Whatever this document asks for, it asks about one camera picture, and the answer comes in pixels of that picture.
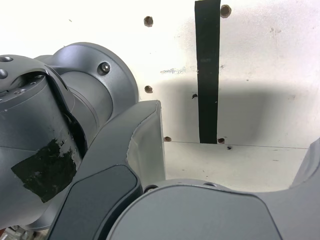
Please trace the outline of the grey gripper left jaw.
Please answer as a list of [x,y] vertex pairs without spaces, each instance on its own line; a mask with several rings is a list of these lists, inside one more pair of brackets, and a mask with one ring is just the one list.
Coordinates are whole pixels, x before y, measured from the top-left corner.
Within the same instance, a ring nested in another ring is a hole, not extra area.
[[141,101],[97,134],[48,233],[50,240],[104,240],[143,186],[165,178],[161,103]]

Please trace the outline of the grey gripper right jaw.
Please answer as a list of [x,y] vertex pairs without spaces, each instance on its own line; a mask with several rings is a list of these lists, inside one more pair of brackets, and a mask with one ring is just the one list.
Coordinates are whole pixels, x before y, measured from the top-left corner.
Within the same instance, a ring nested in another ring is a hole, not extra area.
[[273,192],[242,192],[202,181],[165,183],[119,216],[109,240],[317,240],[320,142],[292,182]]

